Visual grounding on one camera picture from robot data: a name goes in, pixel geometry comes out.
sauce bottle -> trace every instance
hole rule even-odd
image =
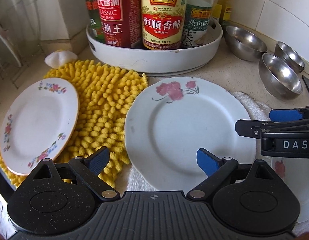
[[[136,48],[141,45],[140,0],[97,0],[106,44]]]
[[[214,0],[187,0],[181,48],[202,46]]]
[[[217,3],[217,6],[219,5],[219,8],[220,8],[220,5],[222,6],[221,12],[220,12],[219,23],[220,23],[223,30],[229,24],[228,21],[230,20],[230,15],[231,15],[231,11],[232,11],[232,1],[233,0],[219,0],[218,3]]]
[[[187,0],[141,0],[143,44],[148,49],[178,49]]]
[[[105,36],[102,30],[102,23],[99,16],[99,9],[97,0],[86,0],[86,6],[90,17],[91,34],[96,40],[104,43]]]

metal bowl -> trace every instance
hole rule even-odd
[[[281,41],[277,42],[274,54],[284,60],[297,74],[305,69],[305,64],[299,54]]]
[[[302,93],[297,74],[282,59],[272,54],[262,55],[259,75],[267,91],[280,99],[294,99]]]
[[[224,39],[232,53],[243,60],[259,60],[268,50],[261,39],[242,28],[227,26]]]

metal pin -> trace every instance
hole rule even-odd
[[[105,190],[101,193],[101,196],[105,197],[105,198],[113,198],[117,195],[117,192],[115,192],[114,190]]]
[[[202,198],[205,196],[205,193],[202,190],[193,190],[190,191],[189,193],[190,196],[192,196],[193,198]]]

floral plate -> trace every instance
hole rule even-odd
[[[237,135],[238,119],[250,118],[222,87],[199,78],[168,78],[142,91],[128,111],[127,152],[154,188],[186,193],[207,177],[196,161],[201,147],[253,163],[256,140]]]
[[[298,223],[309,219],[309,159],[272,157],[272,168],[300,202]]]
[[[79,113],[76,89],[47,78],[24,90],[2,124],[0,149],[8,169],[28,175],[44,158],[55,159],[69,140]]]

yellow microfiber cloth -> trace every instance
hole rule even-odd
[[[78,92],[80,107],[76,128],[55,163],[66,163],[76,156],[88,157],[102,146],[110,150],[110,161],[99,178],[112,187],[129,164],[125,149],[125,117],[136,96],[148,86],[145,74],[86,60],[51,69],[44,78],[68,80]],[[10,172],[0,154],[0,167],[18,187],[26,176]]]

